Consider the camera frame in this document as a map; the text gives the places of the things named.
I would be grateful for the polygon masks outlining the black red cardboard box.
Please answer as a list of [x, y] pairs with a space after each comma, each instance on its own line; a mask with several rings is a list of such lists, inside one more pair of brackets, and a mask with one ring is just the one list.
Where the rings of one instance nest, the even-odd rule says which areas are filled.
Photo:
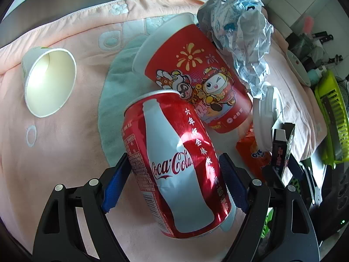
[[280, 177], [283, 186], [287, 186], [292, 178], [292, 173], [287, 167], [291, 155], [295, 124], [285, 122], [273, 127], [273, 145], [271, 166]]

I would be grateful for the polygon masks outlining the red Coca-Cola can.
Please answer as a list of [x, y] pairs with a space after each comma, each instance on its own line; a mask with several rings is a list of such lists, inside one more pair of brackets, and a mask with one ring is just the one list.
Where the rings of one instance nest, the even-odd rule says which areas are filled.
[[236, 207], [217, 154], [192, 105], [160, 90], [125, 109], [122, 139], [137, 183], [161, 232], [187, 239], [228, 231]]

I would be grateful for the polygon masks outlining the white paper cup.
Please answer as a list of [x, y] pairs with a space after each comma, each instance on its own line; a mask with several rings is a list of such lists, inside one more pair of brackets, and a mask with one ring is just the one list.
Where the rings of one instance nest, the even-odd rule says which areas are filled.
[[76, 81], [76, 60], [64, 48], [34, 47], [21, 62], [24, 100], [30, 113], [45, 118], [69, 99]]

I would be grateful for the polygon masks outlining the orange red snack wrapper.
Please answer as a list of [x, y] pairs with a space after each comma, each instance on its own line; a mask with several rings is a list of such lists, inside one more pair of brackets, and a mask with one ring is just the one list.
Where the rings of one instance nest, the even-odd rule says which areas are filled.
[[253, 123], [250, 124], [245, 136], [237, 142], [235, 147], [253, 176], [265, 182], [263, 169], [270, 164], [272, 157], [269, 152], [262, 152], [259, 149]]

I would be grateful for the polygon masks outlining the white plastic lid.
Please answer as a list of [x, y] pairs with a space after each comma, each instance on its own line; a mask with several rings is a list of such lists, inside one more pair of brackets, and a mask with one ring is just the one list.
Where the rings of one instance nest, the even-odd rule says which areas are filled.
[[273, 127], [284, 122], [280, 91], [268, 82], [262, 85], [262, 94], [253, 98], [253, 129], [258, 149], [270, 152], [273, 146]]

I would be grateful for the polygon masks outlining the lime green dish rack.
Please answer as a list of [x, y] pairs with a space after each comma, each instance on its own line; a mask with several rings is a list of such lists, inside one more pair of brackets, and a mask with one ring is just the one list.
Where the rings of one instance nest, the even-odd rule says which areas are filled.
[[332, 71], [323, 74], [314, 93], [327, 126], [322, 161], [336, 168], [336, 165], [348, 162], [348, 115]]

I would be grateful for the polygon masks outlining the beige ceramic plate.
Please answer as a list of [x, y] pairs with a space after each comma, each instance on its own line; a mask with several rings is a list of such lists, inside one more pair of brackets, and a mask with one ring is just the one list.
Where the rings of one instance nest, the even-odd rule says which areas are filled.
[[286, 52], [286, 60], [292, 70], [292, 72], [295, 74], [298, 81], [306, 87], [311, 86], [311, 81], [308, 76], [307, 71], [305, 70], [303, 64], [299, 61], [296, 55], [294, 55], [290, 50], [287, 50]]

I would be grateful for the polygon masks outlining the pink towel blanket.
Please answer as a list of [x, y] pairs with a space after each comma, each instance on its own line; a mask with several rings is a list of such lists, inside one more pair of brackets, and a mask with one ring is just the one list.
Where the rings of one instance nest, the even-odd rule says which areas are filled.
[[[124, 108], [159, 89], [132, 72], [145, 39], [171, 16], [196, 14], [204, 0], [116, 0], [76, 11], [39, 26], [1, 48], [1, 219], [30, 253], [44, 206], [54, 186], [84, 185], [115, 166], [125, 152], [120, 135]], [[70, 98], [55, 114], [37, 118], [24, 101], [21, 60], [31, 48], [64, 48], [77, 64]], [[310, 157], [327, 134], [310, 88], [303, 87], [285, 58], [286, 40], [275, 30], [266, 80], [283, 97], [284, 119], [295, 123], [292, 153]], [[221, 261], [244, 214], [233, 227], [199, 238], [175, 240], [160, 232], [131, 174], [107, 214], [131, 261]]]

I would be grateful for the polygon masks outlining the red printed paper cup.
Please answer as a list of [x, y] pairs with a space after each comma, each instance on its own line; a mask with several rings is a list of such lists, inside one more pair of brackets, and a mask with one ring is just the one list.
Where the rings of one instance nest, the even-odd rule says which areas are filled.
[[178, 91], [200, 119], [218, 133], [240, 126], [252, 102], [235, 70], [195, 25], [194, 16], [174, 16], [143, 42], [132, 70], [162, 89]]

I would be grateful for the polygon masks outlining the crumpled silver foil wrapper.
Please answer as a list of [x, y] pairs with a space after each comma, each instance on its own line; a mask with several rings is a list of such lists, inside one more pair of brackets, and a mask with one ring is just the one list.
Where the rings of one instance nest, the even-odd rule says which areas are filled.
[[255, 98], [266, 95], [270, 69], [264, 55], [274, 32], [263, 8], [262, 0], [207, 0], [197, 13], [200, 30], [212, 38]]

